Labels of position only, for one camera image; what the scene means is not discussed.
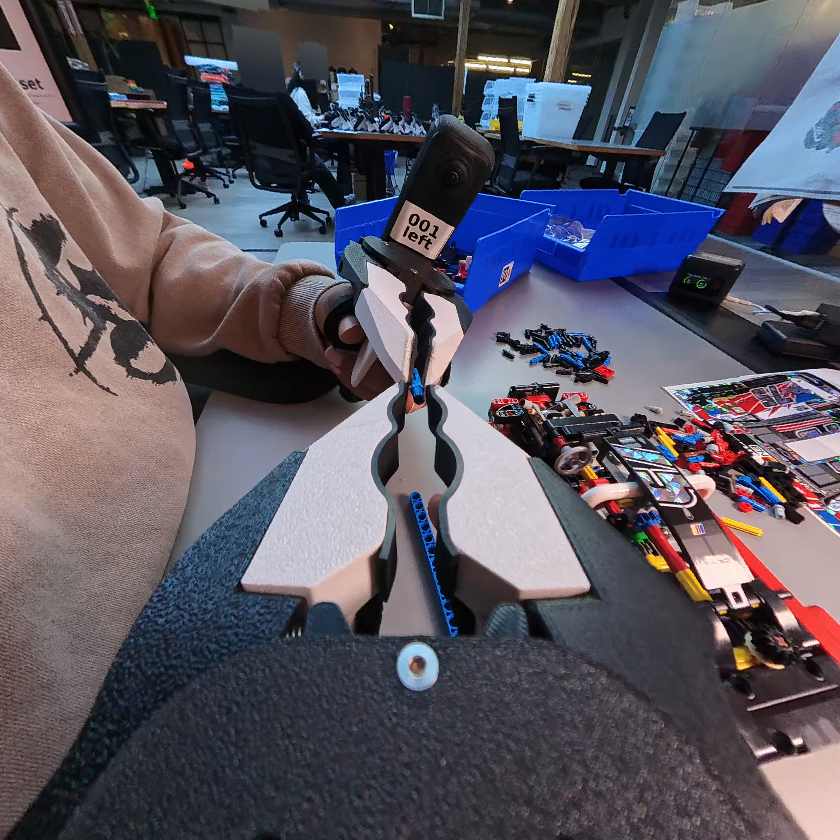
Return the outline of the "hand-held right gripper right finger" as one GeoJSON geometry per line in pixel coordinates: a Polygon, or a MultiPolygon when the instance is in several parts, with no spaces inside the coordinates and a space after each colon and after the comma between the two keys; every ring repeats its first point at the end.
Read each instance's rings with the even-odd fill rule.
{"type": "Polygon", "coordinates": [[[495,607],[587,597],[592,583],[532,459],[439,385],[428,388],[438,503],[435,573],[471,635],[495,607]]]}

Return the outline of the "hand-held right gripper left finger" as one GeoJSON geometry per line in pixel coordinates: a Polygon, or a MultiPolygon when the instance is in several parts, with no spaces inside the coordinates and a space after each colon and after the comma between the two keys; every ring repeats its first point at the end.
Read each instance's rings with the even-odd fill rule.
{"type": "Polygon", "coordinates": [[[372,400],[312,444],[241,585],[257,594],[332,602],[350,622],[386,602],[396,575],[399,396],[372,400]]]}

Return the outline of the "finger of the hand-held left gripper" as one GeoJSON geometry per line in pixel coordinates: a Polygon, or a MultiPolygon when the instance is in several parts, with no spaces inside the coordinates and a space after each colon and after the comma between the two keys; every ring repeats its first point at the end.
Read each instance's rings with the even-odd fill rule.
{"type": "Polygon", "coordinates": [[[423,386],[444,377],[470,325],[464,301],[424,291],[420,295],[420,376],[423,386]]]}
{"type": "Polygon", "coordinates": [[[361,289],[354,315],[364,331],[364,341],[354,365],[354,384],[359,385],[373,362],[382,363],[394,382],[409,382],[413,371],[415,332],[401,300],[405,285],[388,270],[366,264],[367,285],[361,289]]]}

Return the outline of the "blue storage bin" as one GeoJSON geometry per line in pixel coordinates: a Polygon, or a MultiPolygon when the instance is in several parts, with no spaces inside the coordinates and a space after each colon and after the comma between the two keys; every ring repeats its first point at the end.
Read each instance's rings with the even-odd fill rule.
{"type": "MultiPolygon", "coordinates": [[[[334,254],[366,235],[381,236],[396,197],[339,209],[334,217],[334,254]]],[[[529,272],[549,222],[552,206],[490,194],[479,194],[451,240],[472,255],[463,283],[463,298],[472,312],[510,288],[529,272]]]]}
{"type": "Polygon", "coordinates": [[[521,199],[552,207],[590,229],[585,247],[546,233],[535,259],[577,281],[676,270],[724,214],[720,208],[648,192],[617,190],[524,191],[521,199]]]}

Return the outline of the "long blue lego beam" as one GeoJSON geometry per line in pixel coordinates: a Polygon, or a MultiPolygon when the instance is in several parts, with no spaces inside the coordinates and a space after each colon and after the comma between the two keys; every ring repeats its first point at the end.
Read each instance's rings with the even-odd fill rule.
{"type": "Polygon", "coordinates": [[[439,607],[439,613],[444,620],[447,635],[449,635],[450,637],[457,637],[459,635],[459,627],[456,622],[455,611],[453,609],[451,601],[443,592],[441,584],[438,580],[438,572],[436,566],[436,538],[432,523],[430,521],[424,504],[424,499],[422,498],[421,494],[417,491],[412,492],[409,496],[409,499],[409,501],[411,502],[413,515],[418,530],[418,535],[422,542],[423,551],[426,556],[427,566],[432,577],[434,592],[437,598],[437,607],[439,607]]]}

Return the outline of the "lego car chassis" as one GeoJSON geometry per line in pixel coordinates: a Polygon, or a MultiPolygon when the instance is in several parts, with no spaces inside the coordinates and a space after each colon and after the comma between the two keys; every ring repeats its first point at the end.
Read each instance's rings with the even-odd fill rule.
{"type": "Polygon", "coordinates": [[[646,414],[605,413],[587,394],[515,385],[489,423],[562,478],[703,612],[738,728],[760,763],[838,746],[838,621],[804,605],[723,526],[708,479],[652,442],[646,414]]]}

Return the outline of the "lego instruction booklet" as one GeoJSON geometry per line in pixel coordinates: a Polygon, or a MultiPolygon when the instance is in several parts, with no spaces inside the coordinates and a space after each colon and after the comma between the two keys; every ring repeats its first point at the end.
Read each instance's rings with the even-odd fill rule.
{"type": "Polygon", "coordinates": [[[838,200],[838,38],[792,105],[724,190],[838,200]]]}

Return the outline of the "person's left hand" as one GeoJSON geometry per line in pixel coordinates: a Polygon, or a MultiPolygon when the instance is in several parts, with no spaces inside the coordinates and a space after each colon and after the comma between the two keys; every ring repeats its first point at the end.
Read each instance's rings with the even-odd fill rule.
{"type": "MultiPolygon", "coordinates": [[[[352,396],[380,403],[386,397],[399,396],[397,412],[409,413],[412,408],[417,409],[413,405],[409,382],[394,382],[378,360],[373,362],[362,383],[354,384],[354,365],[365,338],[354,315],[357,299],[352,295],[351,284],[341,281],[324,291],[316,301],[313,314],[324,347],[322,365],[336,374],[341,386],[352,396]]],[[[420,373],[420,295],[408,311],[407,320],[415,332],[413,368],[416,367],[420,373]]]]}

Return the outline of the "pile of black blue pins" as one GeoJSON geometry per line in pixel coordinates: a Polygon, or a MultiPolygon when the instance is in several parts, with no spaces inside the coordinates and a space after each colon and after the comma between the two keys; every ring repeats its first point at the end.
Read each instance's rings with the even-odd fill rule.
{"type": "Polygon", "coordinates": [[[535,372],[570,376],[575,383],[608,384],[616,372],[611,351],[588,332],[570,331],[541,323],[521,335],[498,331],[494,336],[500,354],[509,361],[522,360],[535,372]]]}

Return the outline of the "small clear plastic bag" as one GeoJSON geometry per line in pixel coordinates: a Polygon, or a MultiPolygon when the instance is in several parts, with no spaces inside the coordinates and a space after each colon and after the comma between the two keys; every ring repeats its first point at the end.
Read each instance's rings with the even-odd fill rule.
{"type": "Polygon", "coordinates": [[[566,245],[583,252],[592,241],[594,233],[594,229],[585,227],[578,219],[553,214],[549,217],[544,237],[555,244],[566,245]]]}

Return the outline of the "wooden work table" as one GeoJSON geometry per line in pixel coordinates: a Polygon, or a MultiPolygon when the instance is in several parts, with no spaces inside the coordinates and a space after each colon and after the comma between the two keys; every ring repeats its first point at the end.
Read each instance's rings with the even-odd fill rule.
{"type": "Polygon", "coordinates": [[[490,178],[489,189],[500,195],[518,196],[527,190],[559,189],[562,180],[551,181],[541,169],[553,161],[562,170],[578,158],[595,158],[605,163],[604,177],[612,180],[620,163],[658,161],[665,150],[632,145],[601,143],[588,140],[543,140],[522,135],[516,142],[504,140],[501,133],[480,129],[479,134],[491,142],[497,153],[497,164],[490,178]]]}

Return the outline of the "black office chair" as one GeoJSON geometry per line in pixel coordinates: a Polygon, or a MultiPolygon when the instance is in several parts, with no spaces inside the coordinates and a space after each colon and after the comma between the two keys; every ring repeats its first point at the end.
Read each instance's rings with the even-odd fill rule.
{"type": "Polygon", "coordinates": [[[288,202],[261,213],[259,225],[267,228],[267,218],[280,214],[274,235],[281,238],[284,223],[307,217],[321,235],[326,235],[332,217],[308,199],[315,185],[315,160],[304,140],[296,135],[284,104],[277,94],[242,87],[224,89],[250,183],[258,190],[290,197],[288,202]]]}

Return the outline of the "black power bank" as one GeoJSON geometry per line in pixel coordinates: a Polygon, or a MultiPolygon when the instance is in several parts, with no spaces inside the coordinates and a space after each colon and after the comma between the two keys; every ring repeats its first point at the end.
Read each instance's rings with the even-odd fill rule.
{"type": "Polygon", "coordinates": [[[673,300],[718,307],[745,268],[742,259],[696,252],[679,265],[667,291],[673,300]]]}

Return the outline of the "holographic sticker sheet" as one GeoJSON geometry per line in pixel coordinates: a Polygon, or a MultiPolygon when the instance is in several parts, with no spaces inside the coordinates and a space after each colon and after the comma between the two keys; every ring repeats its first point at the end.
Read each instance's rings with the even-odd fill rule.
{"type": "Polygon", "coordinates": [[[830,371],[667,386],[692,423],[727,424],[791,468],[809,511],[839,531],[839,391],[830,371]]]}

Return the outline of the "white wall poster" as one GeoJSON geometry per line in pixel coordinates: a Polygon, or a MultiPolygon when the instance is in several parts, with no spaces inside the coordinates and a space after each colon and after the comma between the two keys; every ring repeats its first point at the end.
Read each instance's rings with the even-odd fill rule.
{"type": "Polygon", "coordinates": [[[1,61],[23,92],[51,117],[73,118],[19,1],[1,2],[1,61]]]}

